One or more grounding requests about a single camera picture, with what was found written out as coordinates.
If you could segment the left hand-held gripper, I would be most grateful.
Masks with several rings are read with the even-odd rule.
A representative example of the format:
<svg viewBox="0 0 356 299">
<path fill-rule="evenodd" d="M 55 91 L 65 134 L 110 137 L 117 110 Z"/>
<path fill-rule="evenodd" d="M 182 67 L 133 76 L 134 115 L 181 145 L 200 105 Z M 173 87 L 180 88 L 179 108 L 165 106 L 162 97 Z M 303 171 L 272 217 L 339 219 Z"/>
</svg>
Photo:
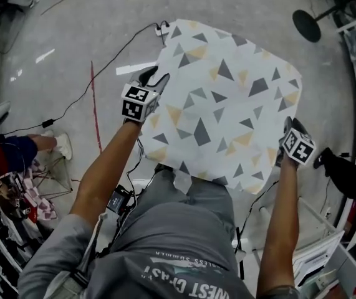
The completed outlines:
<svg viewBox="0 0 356 299">
<path fill-rule="evenodd" d="M 132 74 L 129 84 L 125 84 L 122 92 L 122 116 L 129 120 L 143 123 L 156 110 L 160 95 L 163 93 L 170 74 L 164 74 L 156 84 L 146 87 L 150 78 L 158 70 L 158 66 L 145 67 Z"/>
</svg>

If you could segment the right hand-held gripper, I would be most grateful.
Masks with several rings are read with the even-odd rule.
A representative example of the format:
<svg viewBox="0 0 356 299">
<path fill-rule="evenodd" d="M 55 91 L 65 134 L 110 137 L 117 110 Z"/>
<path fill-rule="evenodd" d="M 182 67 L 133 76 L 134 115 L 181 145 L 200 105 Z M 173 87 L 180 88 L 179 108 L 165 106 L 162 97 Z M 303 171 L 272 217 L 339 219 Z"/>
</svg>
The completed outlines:
<svg viewBox="0 0 356 299">
<path fill-rule="evenodd" d="M 315 151 L 315 143 L 304 125 L 288 116 L 284 122 L 284 136 L 279 140 L 276 166 L 280 167 L 284 153 L 297 164 L 306 165 Z"/>
</svg>

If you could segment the white triangle-patterned cloth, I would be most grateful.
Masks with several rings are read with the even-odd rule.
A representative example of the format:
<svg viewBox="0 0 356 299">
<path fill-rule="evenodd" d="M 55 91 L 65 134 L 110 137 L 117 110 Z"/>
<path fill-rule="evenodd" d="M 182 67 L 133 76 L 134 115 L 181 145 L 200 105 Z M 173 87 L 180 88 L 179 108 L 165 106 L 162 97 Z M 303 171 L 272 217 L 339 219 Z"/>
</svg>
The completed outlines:
<svg viewBox="0 0 356 299">
<path fill-rule="evenodd" d="M 302 77 L 260 46 L 206 24 L 170 24 L 154 79 L 170 79 L 144 126 L 148 159 L 257 194 L 276 162 Z"/>
</svg>

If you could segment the person's right forearm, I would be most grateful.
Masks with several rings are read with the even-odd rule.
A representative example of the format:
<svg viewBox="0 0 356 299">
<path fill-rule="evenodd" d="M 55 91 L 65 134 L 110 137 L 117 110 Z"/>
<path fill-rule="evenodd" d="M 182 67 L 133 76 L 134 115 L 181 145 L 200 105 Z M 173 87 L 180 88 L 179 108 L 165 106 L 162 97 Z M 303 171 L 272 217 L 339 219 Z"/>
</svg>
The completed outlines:
<svg viewBox="0 0 356 299">
<path fill-rule="evenodd" d="M 294 286 L 292 258 L 299 238 L 297 200 L 297 165 L 285 154 L 262 253 L 258 299 L 278 287 Z"/>
</svg>

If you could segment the person's left forearm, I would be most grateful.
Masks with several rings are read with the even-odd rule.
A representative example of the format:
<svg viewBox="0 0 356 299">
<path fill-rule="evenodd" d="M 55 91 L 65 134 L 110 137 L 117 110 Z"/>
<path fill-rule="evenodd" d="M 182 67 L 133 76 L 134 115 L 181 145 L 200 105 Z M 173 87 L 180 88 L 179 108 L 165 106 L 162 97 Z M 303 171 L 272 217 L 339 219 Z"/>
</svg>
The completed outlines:
<svg viewBox="0 0 356 299">
<path fill-rule="evenodd" d="M 138 139 L 141 123 L 127 120 L 86 170 L 70 213 L 94 226 L 122 176 Z"/>
</svg>

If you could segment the red floor tape strip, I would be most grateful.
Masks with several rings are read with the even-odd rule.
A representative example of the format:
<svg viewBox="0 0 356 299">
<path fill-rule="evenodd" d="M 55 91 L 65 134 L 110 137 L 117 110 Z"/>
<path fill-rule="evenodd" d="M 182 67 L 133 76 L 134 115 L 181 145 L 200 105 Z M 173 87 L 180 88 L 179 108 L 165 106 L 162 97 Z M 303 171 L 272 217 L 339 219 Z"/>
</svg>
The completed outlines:
<svg viewBox="0 0 356 299">
<path fill-rule="evenodd" d="M 97 116 L 93 61 L 90 61 L 90 78 L 91 78 L 90 87 L 91 87 L 91 91 L 92 91 L 92 101 L 93 101 L 94 128 L 95 128 L 97 146 L 99 148 L 99 153 L 101 153 L 102 152 L 102 143 L 101 143 L 101 139 L 100 139 L 99 123 L 98 123 L 98 116 Z"/>
<path fill-rule="evenodd" d="M 66 0 L 60 0 L 57 1 L 56 3 L 54 3 L 53 5 L 49 6 L 47 9 L 43 10 L 40 14 L 40 16 L 43 16 L 45 13 L 49 12 L 51 9 L 55 8 L 56 6 L 60 5 L 61 3 L 63 3 Z"/>
</svg>

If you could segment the black floor fan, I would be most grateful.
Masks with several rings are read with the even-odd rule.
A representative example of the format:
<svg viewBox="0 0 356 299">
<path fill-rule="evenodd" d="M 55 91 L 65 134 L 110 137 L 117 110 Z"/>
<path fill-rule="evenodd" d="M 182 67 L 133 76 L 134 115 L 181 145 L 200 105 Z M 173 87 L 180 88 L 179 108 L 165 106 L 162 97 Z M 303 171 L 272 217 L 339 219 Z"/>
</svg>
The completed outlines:
<svg viewBox="0 0 356 299">
<path fill-rule="evenodd" d="M 292 20 L 293 23 L 299 32 L 299 34 L 305 38 L 307 41 L 316 43 L 320 41 L 321 31 L 318 25 L 318 21 L 327 17 L 335 11 L 342 10 L 345 6 L 353 0 L 343 0 L 340 3 L 337 3 L 335 6 L 326 10 L 325 12 L 319 14 L 316 17 L 313 17 L 308 12 L 298 9 L 293 12 Z"/>
</svg>

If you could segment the person's grey trousers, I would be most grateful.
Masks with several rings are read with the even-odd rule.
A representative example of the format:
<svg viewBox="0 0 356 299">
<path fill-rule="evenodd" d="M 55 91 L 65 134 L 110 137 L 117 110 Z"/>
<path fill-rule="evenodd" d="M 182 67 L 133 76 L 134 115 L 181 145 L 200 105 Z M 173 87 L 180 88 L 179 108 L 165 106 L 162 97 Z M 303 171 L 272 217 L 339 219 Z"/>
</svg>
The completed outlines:
<svg viewBox="0 0 356 299">
<path fill-rule="evenodd" d="M 158 164 L 153 179 L 139 197 L 138 204 L 130 213 L 127 222 L 133 222 L 154 206 L 169 202 L 180 202 L 209 210 L 219 218 L 228 234 L 233 235 L 236 229 L 233 201 L 227 189 L 203 179 L 191 179 L 191 186 L 185 194 L 174 186 L 175 173 L 173 169 Z"/>
</svg>

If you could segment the white side table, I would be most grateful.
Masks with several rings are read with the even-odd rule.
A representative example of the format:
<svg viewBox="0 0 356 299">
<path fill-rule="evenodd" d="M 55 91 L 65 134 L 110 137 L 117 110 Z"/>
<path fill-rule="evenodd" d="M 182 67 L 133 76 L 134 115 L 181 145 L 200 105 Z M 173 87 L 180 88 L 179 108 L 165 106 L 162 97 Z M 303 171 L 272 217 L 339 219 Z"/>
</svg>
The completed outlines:
<svg viewBox="0 0 356 299">
<path fill-rule="evenodd" d="M 341 244 L 344 231 L 299 198 L 300 236 L 292 259 L 294 284 L 306 299 L 324 299 L 338 287 L 356 299 L 356 261 Z"/>
</svg>

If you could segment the black belt device with screen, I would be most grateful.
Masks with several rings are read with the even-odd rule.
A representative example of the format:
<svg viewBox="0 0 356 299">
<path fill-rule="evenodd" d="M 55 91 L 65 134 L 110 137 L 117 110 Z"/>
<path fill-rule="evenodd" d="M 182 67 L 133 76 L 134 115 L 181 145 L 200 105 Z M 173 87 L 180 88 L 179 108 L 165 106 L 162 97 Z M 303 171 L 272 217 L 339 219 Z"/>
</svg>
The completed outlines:
<svg viewBox="0 0 356 299">
<path fill-rule="evenodd" d="M 121 216 L 128 208 L 128 202 L 132 197 L 132 192 L 126 190 L 122 185 L 118 185 L 113 191 L 107 209 Z"/>
</svg>

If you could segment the pink white checkered cloth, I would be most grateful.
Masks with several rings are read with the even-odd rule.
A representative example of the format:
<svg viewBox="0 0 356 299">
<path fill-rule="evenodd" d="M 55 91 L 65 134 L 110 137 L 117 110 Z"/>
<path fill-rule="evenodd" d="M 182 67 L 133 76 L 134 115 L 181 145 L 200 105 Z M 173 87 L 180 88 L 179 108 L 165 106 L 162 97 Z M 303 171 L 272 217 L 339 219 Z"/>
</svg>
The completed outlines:
<svg viewBox="0 0 356 299">
<path fill-rule="evenodd" d="M 39 192 L 39 185 L 46 179 L 45 170 L 35 159 L 31 167 L 27 168 L 24 174 L 19 175 L 19 179 L 22 180 L 22 196 L 31 208 L 28 218 L 33 224 L 38 221 L 57 219 L 53 203 L 42 197 Z"/>
</svg>

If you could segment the person's grey t-shirt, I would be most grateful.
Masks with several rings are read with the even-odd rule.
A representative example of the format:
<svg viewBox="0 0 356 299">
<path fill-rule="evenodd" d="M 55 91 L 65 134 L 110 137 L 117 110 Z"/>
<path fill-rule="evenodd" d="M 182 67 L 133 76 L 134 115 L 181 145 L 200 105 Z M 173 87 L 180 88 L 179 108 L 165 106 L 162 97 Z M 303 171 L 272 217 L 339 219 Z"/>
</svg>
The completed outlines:
<svg viewBox="0 0 356 299">
<path fill-rule="evenodd" d="M 91 236 L 83 218 L 63 218 L 21 273 L 20 297 L 43 298 L 58 273 L 78 267 Z M 87 299 L 253 299 L 220 220 L 181 202 L 152 207 L 129 224 L 87 278 Z"/>
</svg>

